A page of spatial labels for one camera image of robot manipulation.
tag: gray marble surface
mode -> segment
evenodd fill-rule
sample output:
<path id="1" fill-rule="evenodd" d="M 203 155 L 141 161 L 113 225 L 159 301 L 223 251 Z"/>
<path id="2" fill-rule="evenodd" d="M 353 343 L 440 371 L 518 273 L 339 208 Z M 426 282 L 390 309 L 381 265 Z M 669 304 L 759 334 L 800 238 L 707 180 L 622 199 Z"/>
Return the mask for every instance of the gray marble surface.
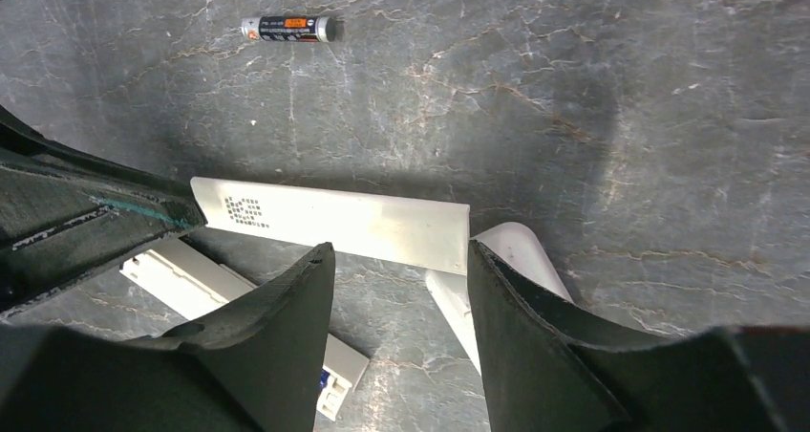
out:
<path id="1" fill-rule="evenodd" d="M 342 41 L 245 41 L 329 13 Z M 0 102 L 47 137 L 193 175 L 468 203 L 539 235 L 576 300 L 665 335 L 810 319 L 808 0 L 0 0 Z M 263 280 L 298 248 L 201 231 Z M 21 321 L 174 315 L 114 273 Z M 333 330 L 373 357 L 324 430 L 486 429 L 417 270 L 342 257 Z"/>

